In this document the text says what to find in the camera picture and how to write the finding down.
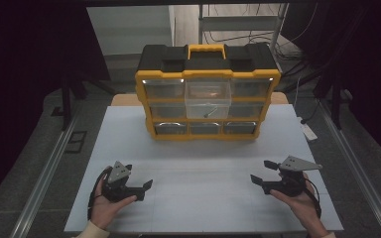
hand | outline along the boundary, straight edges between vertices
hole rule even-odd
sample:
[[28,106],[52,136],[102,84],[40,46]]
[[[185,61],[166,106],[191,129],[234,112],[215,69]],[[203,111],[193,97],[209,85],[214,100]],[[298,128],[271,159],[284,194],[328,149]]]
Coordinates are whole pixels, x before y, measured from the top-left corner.
[[[308,181],[306,181],[306,186],[312,194],[315,194],[314,188]],[[298,196],[289,197],[279,191],[271,190],[271,195],[290,206],[293,213],[312,237],[323,237],[329,233],[318,218],[314,202],[304,192]]]
[[134,202],[137,199],[136,195],[126,197],[125,199],[118,202],[110,202],[106,197],[101,195],[101,188],[103,187],[103,178],[98,182],[98,186],[95,189],[96,198],[94,199],[94,205],[91,212],[91,222],[105,230],[107,226],[113,221],[117,212]]

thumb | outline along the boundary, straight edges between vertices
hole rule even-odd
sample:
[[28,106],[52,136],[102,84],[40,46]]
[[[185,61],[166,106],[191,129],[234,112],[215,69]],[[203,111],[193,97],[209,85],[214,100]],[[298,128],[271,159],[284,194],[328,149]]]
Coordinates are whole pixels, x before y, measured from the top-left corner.
[[118,211],[118,210],[122,209],[123,207],[131,204],[136,199],[137,199],[136,195],[129,196],[129,197],[126,197],[125,199],[122,199],[116,203],[113,203],[113,206],[114,206],[115,210]]
[[291,201],[291,199],[290,199],[287,195],[283,194],[283,193],[280,192],[280,191],[273,190],[273,189],[271,189],[270,193],[271,193],[271,195],[273,195],[275,198],[277,198],[277,199],[283,201],[284,203],[290,205],[290,201]]

person's right hand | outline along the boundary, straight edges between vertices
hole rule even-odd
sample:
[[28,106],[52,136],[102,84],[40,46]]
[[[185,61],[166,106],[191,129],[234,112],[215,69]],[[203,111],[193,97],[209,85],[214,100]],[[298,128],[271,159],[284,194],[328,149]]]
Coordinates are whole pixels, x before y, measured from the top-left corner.
[[[308,179],[308,175],[305,173],[303,173],[303,175],[306,179]],[[315,194],[314,188],[308,181],[306,181],[306,186],[312,194]],[[314,202],[304,192],[298,196],[289,197],[279,191],[272,189],[271,195],[290,206],[293,213],[300,220],[302,225],[308,230],[309,234],[311,234],[312,237],[323,237],[329,233],[326,231],[320,219],[318,218]]]

white wall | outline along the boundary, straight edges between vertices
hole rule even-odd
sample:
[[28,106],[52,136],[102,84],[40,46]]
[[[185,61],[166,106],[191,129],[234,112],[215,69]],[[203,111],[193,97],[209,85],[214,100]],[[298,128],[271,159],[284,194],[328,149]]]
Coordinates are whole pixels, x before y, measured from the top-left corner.
[[87,8],[105,56],[139,54],[146,45],[172,45],[169,6]]

storage compartment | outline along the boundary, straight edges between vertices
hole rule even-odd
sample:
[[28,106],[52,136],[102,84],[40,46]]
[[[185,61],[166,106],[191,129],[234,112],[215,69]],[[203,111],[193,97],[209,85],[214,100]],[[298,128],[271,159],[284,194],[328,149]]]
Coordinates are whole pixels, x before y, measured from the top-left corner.
[[150,103],[151,115],[154,118],[185,118],[184,103]]
[[190,119],[227,118],[230,103],[228,80],[186,83],[185,105]]
[[266,97],[273,78],[233,78],[230,80],[231,95],[235,97]]
[[257,122],[224,122],[224,134],[253,134]]
[[232,102],[228,110],[228,118],[259,117],[264,102]]
[[185,81],[183,79],[149,79],[142,82],[149,99],[184,97]]
[[154,123],[157,135],[182,135],[187,133],[187,123],[160,122]]
[[221,125],[221,122],[191,122],[190,132],[196,135],[219,134]]

